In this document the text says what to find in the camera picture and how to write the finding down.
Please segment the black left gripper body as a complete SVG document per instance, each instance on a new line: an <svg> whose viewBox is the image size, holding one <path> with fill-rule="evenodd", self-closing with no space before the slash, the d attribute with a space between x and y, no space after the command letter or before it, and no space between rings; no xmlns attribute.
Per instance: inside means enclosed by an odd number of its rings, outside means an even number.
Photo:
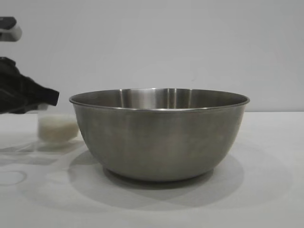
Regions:
<svg viewBox="0 0 304 228"><path fill-rule="evenodd" d="M0 58L0 113L14 113L24 106L20 93L21 75L16 62L7 57Z"/></svg>

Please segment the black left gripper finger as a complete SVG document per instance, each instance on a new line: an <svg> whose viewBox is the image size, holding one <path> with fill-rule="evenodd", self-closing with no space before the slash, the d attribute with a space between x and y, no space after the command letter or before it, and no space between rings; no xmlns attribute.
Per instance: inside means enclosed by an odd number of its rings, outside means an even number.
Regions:
<svg viewBox="0 0 304 228"><path fill-rule="evenodd" d="M43 87L27 76L23 79L23 95L27 101L23 108L24 114L37 111L40 105L56 106L59 100L57 90Z"/></svg>

